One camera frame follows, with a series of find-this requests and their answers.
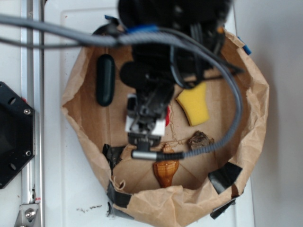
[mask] black cable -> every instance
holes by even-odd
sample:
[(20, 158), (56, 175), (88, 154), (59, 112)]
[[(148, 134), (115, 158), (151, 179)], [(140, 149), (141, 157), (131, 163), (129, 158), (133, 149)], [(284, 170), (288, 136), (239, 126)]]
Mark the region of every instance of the black cable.
[(177, 30), (174, 30), (174, 29), (171, 29), (171, 28), (166, 28), (166, 27), (159, 27), (159, 31), (162, 31), (162, 32), (167, 32), (167, 33), (170, 33), (170, 34), (174, 34), (174, 35), (177, 35), (179, 37), (182, 37), (188, 41), (190, 41), (192, 44), (198, 46), (201, 50), (203, 50), (207, 55), (209, 55), (210, 57), (214, 58), (217, 62), (220, 62), (221, 64), (235, 70), (235, 72), (237, 73), (242, 73), (244, 72), (243, 69), (235, 66), (235, 65), (232, 65), (230, 63), (228, 63), (227, 61), (224, 61), (223, 59), (219, 58), (217, 55), (215, 55), (214, 53), (212, 53), (210, 50), (208, 50), (206, 47), (204, 47), (203, 45), (201, 45), (199, 42), (197, 42), (196, 40), (194, 40), (193, 38), (189, 37), (188, 35), (182, 33), (182, 32), (179, 32)]

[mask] paper bag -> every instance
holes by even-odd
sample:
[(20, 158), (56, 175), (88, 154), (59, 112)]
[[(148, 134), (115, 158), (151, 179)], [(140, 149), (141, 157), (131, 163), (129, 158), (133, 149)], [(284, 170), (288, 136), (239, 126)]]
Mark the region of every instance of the paper bag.
[[(121, 66), (132, 60), (131, 48), (83, 48), (71, 72), (62, 97), (62, 111), (76, 131), (83, 151), (102, 186), (111, 186), (118, 195), (127, 195), (124, 205), (114, 201), (114, 208), (137, 221), (157, 227), (183, 227), (210, 214), (243, 193), (249, 176), (260, 156), (266, 133), (269, 86), (261, 72), (244, 52), (244, 44), (226, 32), (222, 56), (230, 63), (243, 68), (245, 73), (236, 76), (243, 97), (244, 111), (240, 126), (233, 139), (213, 153), (180, 160), (172, 186), (161, 189), (153, 170), (152, 161), (133, 160), (127, 146), (125, 132), (127, 94), (135, 91), (119, 78)], [(96, 100), (97, 58), (108, 53), (115, 59), (116, 83), (113, 102), (101, 107)], [(216, 76), (216, 70), (206, 72)], [(206, 102), (210, 119), (198, 126), (188, 125), (186, 116), (175, 97), (182, 91), (175, 87), (170, 107), (170, 123), (162, 142), (170, 144), (175, 152), (187, 151), (187, 141), (196, 131), (202, 131), (218, 141), (231, 125), (235, 114), (232, 92), (224, 79), (207, 82)], [(113, 172), (102, 150), (105, 144), (112, 147), (127, 146)], [(231, 186), (216, 188), (210, 173), (222, 170), (226, 163), (238, 166), (241, 171)]]

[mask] metal bolt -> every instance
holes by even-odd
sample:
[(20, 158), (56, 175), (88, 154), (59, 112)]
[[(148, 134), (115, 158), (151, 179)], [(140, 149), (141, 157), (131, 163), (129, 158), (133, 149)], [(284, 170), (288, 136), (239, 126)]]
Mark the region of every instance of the metal bolt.
[(23, 111), (23, 113), (24, 113), (25, 115), (31, 115), (31, 114), (32, 114), (32, 111), (31, 111), (30, 109), (25, 109), (25, 110)]
[(35, 218), (36, 212), (33, 209), (25, 211), (25, 217), (31, 222)]

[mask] black tape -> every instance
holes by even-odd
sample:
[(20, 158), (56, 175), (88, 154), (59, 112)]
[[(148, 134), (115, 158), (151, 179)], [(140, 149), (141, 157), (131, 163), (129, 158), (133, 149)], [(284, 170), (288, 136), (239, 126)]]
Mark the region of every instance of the black tape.
[(121, 161), (120, 155), (125, 147), (111, 147), (108, 144), (104, 144), (102, 153), (107, 158), (110, 168), (113, 168)]
[(212, 219), (216, 219), (221, 214), (223, 214), (227, 208), (229, 208), (231, 205), (234, 205), (234, 204), (236, 204), (236, 199), (233, 199), (230, 202), (226, 203), (225, 205), (223, 205), (217, 209), (214, 209), (214, 211), (210, 214), (210, 216), (212, 217)]
[(129, 201), (131, 200), (131, 194), (125, 194), (117, 192), (112, 183), (109, 184), (107, 189), (107, 196), (117, 206), (127, 208)]
[(222, 168), (209, 173), (208, 178), (217, 193), (221, 194), (235, 183), (241, 171), (241, 167), (228, 162)]
[(130, 220), (134, 220), (134, 218), (128, 214), (125, 214), (124, 212), (117, 210), (116, 208), (113, 207), (113, 203), (110, 201), (108, 202), (108, 211), (107, 211), (107, 216), (118, 216)]

